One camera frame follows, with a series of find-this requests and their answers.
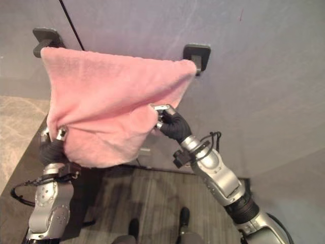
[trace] black rubber joint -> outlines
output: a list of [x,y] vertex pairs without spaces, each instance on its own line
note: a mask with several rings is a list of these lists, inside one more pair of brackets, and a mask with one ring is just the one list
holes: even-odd
[[259,212],[259,206],[247,192],[236,202],[224,207],[236,224],[243,224],[252,220]]
[[60,239],[26,240],[23,244],[59,244]]

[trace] dark floor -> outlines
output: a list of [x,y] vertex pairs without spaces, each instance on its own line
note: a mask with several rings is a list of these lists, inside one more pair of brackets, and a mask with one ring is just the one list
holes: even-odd
[[183,206],[191,211],[190,229],[205,243],[240,243],[232,221],[197,176],[124,167],[106,172],[96,207],[87,214],[96,224],[62,243],[111,243],[127,233],[132,218],[140,221],[139,243],[175,243]]

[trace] person's foot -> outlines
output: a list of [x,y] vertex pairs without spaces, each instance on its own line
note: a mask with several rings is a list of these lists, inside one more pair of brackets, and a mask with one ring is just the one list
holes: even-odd
[[132,219],[128,225],[128,234],[132,235],[136,240],[139,237],[139,220]]
[[183,207],[179,215],[179,234],[184,234],[187,231],[189,224],[189,209]]

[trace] black wall hook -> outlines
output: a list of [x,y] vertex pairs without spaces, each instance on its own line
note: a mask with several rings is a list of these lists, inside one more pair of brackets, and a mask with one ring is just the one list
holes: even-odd
[[40,42],[33,50],[35,57],[41,57],[41,50],[43,47],[65,47],[60,35],[53,29],[34,28],[32,32]]
[[207,67],[211,48],[201,44],[187,44],[183,50],[183,59],[192,60],[197,66],[197,76]]

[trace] towel fold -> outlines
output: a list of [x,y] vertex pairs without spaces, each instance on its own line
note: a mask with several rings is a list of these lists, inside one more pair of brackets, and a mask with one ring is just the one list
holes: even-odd
[[53,138],[66,125],[69,160],[109,167],[134,160],[157,123],[150,104],[176,107],[196,73],[192,61],[43,48],[51,81],[47,125]]

